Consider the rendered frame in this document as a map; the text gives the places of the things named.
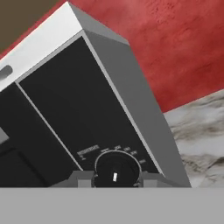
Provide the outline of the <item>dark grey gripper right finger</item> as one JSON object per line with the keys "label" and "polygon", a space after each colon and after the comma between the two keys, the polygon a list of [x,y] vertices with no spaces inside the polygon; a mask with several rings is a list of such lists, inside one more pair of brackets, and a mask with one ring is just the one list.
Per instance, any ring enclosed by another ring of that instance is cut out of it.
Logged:
{"label": "dark grey gripper right finger", "polygon": [[141,187],[180,187],[179,184],[165,178],[161,173],[143,171],[139,177]]}

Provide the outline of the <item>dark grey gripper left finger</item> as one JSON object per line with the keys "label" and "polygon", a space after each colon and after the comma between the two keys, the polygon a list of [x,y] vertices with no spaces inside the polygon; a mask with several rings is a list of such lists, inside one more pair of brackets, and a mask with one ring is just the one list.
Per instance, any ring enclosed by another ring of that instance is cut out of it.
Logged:
{"label": "dark grey gripper left finger", "polygon": [[73,171],[68,179],[53,185],[53,187],[92,188],[94,180],[94,171]]}

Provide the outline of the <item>black round temperature knob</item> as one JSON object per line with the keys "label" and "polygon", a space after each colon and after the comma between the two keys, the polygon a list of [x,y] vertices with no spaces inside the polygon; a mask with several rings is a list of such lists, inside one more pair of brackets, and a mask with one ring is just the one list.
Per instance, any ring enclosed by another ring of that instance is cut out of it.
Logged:
{"label": "black round temperature knob", "polygon": [[94,163],[96,187],[133,187],[139,180],[142,168],[129,153],[109,150],[102,153]]}

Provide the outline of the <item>black glass toaster oven door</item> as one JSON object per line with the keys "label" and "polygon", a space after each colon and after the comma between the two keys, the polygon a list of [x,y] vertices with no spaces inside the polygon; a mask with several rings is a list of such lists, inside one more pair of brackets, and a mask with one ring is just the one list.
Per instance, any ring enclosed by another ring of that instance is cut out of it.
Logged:
{"label": "black glass toaster oven door", "polygon": [[63,90],[11,84],[0,92],[0,128],[48,186],[82,169],[81,123]]}

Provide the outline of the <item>white and black toaster oven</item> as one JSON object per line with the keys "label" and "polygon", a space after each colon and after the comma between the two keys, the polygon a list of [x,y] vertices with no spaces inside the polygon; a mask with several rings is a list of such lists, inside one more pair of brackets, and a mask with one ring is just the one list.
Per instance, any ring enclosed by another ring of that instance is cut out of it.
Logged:
{"label": "white and black toaster oven", "polygon": [[[80,122],[75,154],[81,171],[94,171],[106,151],[125,151],[142,172],[161,173],[180,187],[190,184],[174,137],[129,42],[71,3],[63,3],[0,59],[13,73],[0,81],[26,88],[46,85],[65,92]],[[0,128],[0,187],[47,185]]]}

